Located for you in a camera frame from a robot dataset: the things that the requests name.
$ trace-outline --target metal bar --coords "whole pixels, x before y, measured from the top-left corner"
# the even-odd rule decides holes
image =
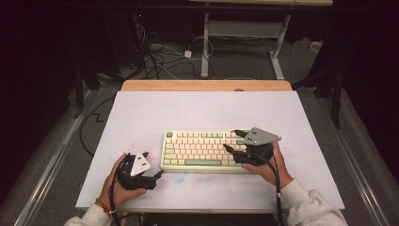
[[[203,50],[202,50],[202,62],[200,67],[200,77],[208,78],[208,60],[209,60],[209,13],[205,13],[205,19],[203,23]]]
[[[272,59],[277,58],[279,50],[281,49],[282,42],[284,41],[285,32],[287,32],[288,23],[290,22],[291,15],[285,15],[284,21],[279,31],[279,38],[277,39],[276,50],[273,52]]]
[[[270,6],[270,5],[135,5],[135,4],[83,4],[83,3],[58,3],[59,7],[62,8],[74,8],[74,9],[116,9],[116,10],[135,10],[135,11],[149,11],[149,10],[179,10],[181,12],[237,12],[239,13],[254,13],[254,12],[268,12],[268,13],[284,13],[284,14],[303,14],[303,13],[320,13],[323,15],[350,15],[356,16],[356,14],[362,14],[365,12],[364,7],[348,7],[348,8],[337,8],[334,6],[328,7],[303,7],[303,6]]]
[[[88,91],[85,99],[88,103],[91,103],[94,99],[95,92],[93,93],[91,90]],[[32,192],[28,202],[26,203],[23,211],[18,216],[17,221],[14,226],[30,226],[32,225],[36,214],[39,212],[41,204],[43,203],[47,192],[50,190],[51,185],[53,184],[54,179],[58,173],[59,168],[62,165],[67,153],[68,148],[71,143],[71,140],[74,134],[78,131],[78,128],[81,126],[83,118],[88,113],[88,108],[86,107],[84,111],[80,114],[79,118],[74,120],[74,123],[66,135],[65,139],[60,144],[59,148],[55,151],[52,158],[50,159],[49,164],[47,165],[44,173],[41,175],[38,184],[36,185],[34,191]]]
[[[349,148],[349,145],[347,144],[343,133],[341,132],[341,130],[335,127],[334,121],[332,121],[332,119],[328,116],[329,107],[326,103],[326,100],[318,99],[318,104],[322,108],[323,114],[326,116],[327,122],[329,123],[330,127],[334,131],[335,136],[340,142],[340,145],[342,147],[340,151],[343,156],[343,161],[348,167],[349,172],[355,182],[355,185],[358,187],[359,194],[363,198],[364,204],[367,207],[374,224],[380,226],[390,225],[375,197],[373,189],[370,187],[365,176],[361,172],[358,162],[356,161],[355,156],[352,154],[352,151]]]

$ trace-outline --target green keycap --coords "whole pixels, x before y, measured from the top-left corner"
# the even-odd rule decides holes
[[[187,166],[220,166],[220,160],[185,160]]]
[[[165,149],[174,149],[173,144],[167,144],[165,145]]]

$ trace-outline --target dark background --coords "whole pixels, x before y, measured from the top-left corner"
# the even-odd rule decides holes
[[[343,69],[343,87],[375,146],[398,179],[399,172],[394,166],[398,159],[399,140],[396,88],[399,29],[394,1],[381,0],[373,5],[374,2],[334,2],[334,5],[342,7],[367,6],[366,13],[361,15],[295,15],[286,40],[325,38],[310,76],[331,67],[331,64]],[[193,35],[202,31],[203,18],[198,13],[170,14],[158,11],[156,14],[146,12],[143,15],[143,24],[149,30],[156,30],[175,40],[190,41]],[[80,13],[58,8],[51,0],[1,3],[0,170],[3,183],[0,185],[0,202],[7,196],[30,155],[70,106],[67,96],[74,86],[77,62],[85,62],[81,65],[83,76],[93,87],[95,81],[92,75],[97,71],[118,72],[118,65],[123,61],[122,55],[126,53],[110,47],[118,34],[102,32],[107,20],[124,24],[119,29],[124,32],[123,37],[134,37],[129,23],[112,13],[91,13],[83,21]],[[102,44],[100,50],[93,44],[93,37]],[[124,46],[129,46],[125,49],[135,50],[135,45],[129,39],[122,42]],[[93,69],[87,62],[99,67]],[[327,83],[329,80],[322,76],[309,85],[317,87]]]

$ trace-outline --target gray carpet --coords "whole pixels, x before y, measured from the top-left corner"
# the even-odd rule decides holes
[[[273,48],[274,42],[267,40],[260,47],[237,49],[232,55],[229,49],[215,51],[211,62],[214,67],[213,79],[251,78],[275,79],[267,53]],[[295,43],[284,43],[280,52],[279,63],[285,78],[291,83],[305,78],[316,57],[309,51],[311,42],[303,40]],[[183,51],[179,45],[170,44],[174,50]],[[172,60],[175,56],[165,56]],[[193,61],[196,75],[200,74],[200,62]],[[182,64],[163,71],[160,79],[195,79],[192,66]],[[103,101],[112,98],[120,85],[109,81],[101,75],[102,87],[92,93],[92,102],[87,103],[87,113],[99,106]],[[387,170],[384,161],[375,149],[364,125],[359,120],[349,98],[343,91],[343,105],[340,114],[341,130],[337,130],[329,119],[330,100],[316,99],[312,89],[300,89],[300,100],[311,123],[311,128],[326,158],[327,164],[343,197],[346,209],[343,214],[349,225],[395,225],[399,220],[398,184]],[[88,150],[95,152],[107,116],[112,106],[112,100],[105,102],[93,113],[82,127],[82,139]],[[63,119],[55,126],[48,137],[42,142],[35,154],[26,165],[24,173],[13,187],[0,209],[0,225],[14,225],[25,204],[45,171],[53,154],[67,136],[72,124],[75,107],[71,106]],[[347,151],[353,158],[347,158]],[[38,212],[25,225],[63,225],[74,216],[82,216],[84,211],[74,208],[80,187],[85,181],[91,162],[91,156],[83,148],[79,134],[75,134],[69,144],[65,159],[60,163],[59,171],[52,182],[43,202],[38,203]],[[363,192],[363,187],[370,190]],[[365,201],[365,195],[373,195],[374,202]]]

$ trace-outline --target person's left hand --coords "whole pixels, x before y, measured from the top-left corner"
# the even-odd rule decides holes
[[[103,185],[103,190],[101,192],[101,195],[99,197],[99,200],[110,210],[110,202],[109,202],[109,187],[112,185],[112,180],[114,178],[115,171],[117,170],[118,165],[120,162],[125,158],[126,153],[124,153],[118,161],[114,164],[114,167],[111,170],[111,174],[106,177],[104,185]],[[117,181],[114,185],[114,204],[115,208],[118,209],[121,205],[123,205],[126,201],[137,198],[143,194],[145,194],[147,190],[145,188],[138,188],[135,190],[127,190],[123,188],[120,183]]]

